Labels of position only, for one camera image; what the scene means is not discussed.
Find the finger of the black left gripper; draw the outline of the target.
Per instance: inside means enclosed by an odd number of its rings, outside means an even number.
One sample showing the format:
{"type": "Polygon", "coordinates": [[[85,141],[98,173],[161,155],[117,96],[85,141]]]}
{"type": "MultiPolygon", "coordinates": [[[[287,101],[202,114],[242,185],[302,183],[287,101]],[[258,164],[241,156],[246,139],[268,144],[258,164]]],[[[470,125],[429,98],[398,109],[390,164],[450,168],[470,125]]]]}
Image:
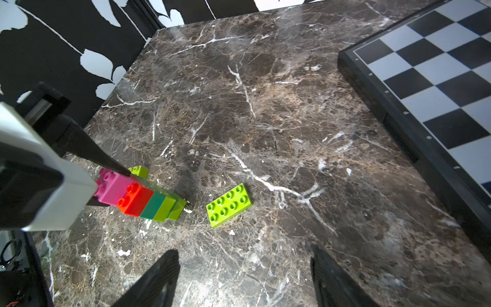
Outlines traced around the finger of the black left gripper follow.
{"type": "Polygon", "coordinates": [[[42,123],[40,135],[60,157],[68,152],[119,174],[128,177],[131,174],[128,168],[105,153],[69,116],[58,115],[42,123]]]}

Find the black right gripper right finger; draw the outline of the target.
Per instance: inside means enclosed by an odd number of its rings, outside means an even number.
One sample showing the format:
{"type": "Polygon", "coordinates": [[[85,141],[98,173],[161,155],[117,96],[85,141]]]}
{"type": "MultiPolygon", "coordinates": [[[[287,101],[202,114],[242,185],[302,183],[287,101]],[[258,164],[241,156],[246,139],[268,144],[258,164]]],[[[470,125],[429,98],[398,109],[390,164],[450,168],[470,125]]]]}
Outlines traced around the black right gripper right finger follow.
{"type": "Polygon", "coordinates": [[[311,274],[318,306],[378,306],[325,250],[311,247],[311,274]]]}

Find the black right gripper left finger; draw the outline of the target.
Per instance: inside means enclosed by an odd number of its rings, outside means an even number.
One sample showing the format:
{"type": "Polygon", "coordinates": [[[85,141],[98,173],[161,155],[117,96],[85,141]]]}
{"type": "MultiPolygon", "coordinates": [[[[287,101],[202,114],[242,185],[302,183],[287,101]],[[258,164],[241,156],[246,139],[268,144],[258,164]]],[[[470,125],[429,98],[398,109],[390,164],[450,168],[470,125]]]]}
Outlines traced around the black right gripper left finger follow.
{"type": "Polygon", "coordinates": [[[113,307],[172,306],[179,272],[178,251],[170,249],[113,304],[113,307]]]}

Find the pink 2x2 lego brick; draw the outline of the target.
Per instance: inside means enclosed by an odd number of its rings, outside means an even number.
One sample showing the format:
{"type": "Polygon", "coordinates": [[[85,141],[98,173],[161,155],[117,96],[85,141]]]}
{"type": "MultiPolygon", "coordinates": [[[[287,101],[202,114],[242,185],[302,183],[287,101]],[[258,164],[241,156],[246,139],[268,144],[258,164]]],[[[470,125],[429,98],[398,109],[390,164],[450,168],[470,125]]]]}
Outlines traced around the pink 2x2 lego brick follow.
{"type": "Polygon", "coordinates": [[[126,195],[127,188],[134,183],[133,179],[107,168],[99,171],[96,180],[98,188],[94,194],[98,201],[107,205],[117,206],[120,198],[126,195]]]}

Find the lime green lego stack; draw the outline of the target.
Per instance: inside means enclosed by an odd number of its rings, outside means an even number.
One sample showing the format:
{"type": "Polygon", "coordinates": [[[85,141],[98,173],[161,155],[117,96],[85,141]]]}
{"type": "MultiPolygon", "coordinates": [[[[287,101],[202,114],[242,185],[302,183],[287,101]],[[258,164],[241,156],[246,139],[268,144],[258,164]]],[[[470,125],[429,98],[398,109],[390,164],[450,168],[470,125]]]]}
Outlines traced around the lime green lego stack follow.
{"type": "Polygon", "coordinates": [[[186,205],[186,200],[181,196],[166,189],[158,188],[158,192],[165,196],[160,208],[154,216],[154,221],[177,221],[186,205]]]}

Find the red lego brick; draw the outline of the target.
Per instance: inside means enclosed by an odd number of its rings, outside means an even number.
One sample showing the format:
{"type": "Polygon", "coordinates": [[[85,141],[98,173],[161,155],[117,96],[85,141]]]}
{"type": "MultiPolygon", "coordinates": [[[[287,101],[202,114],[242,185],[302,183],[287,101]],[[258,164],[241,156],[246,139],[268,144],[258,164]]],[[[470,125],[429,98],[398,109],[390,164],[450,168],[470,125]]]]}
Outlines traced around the red lego brick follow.
{"type": "Polygon", "coordinates": [[[139,217],[152,196],[153,191],[151,189],[133,182],[127,188],[124,197],[118,200],[116,206],[126,215],[139,217]]]}

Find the lime 2x4 lego brick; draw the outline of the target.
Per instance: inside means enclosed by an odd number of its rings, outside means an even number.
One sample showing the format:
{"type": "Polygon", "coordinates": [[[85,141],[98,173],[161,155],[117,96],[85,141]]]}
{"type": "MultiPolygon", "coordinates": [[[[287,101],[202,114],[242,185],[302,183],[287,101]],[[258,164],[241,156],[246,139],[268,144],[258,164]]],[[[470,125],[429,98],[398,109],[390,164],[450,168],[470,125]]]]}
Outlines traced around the lime 2x4 lego brick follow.
{"type": "Polygon", "coordinates": [[[244,184],[239,184],[206,206],[212,228],[217,228],[252,206],[244,184]]]}

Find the dark green 2x4 lego brick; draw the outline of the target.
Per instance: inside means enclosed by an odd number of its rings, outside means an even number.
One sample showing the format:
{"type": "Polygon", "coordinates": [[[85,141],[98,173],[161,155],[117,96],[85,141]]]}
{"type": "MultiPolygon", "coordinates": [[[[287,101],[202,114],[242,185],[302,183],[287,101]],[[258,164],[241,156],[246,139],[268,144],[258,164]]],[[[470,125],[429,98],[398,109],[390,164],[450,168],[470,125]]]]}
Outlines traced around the dark green 2x4 lego brick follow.
{"type": "Polygon", "coordinates": [[[155,217],[156,213],[160,209],[165,199],[166,199],[165,195],[158,192],[154,192],[151,199],[148,201],[146,207],[140,214],[140,217],[148,220],[153,220],[153,218],[155,217]]]}

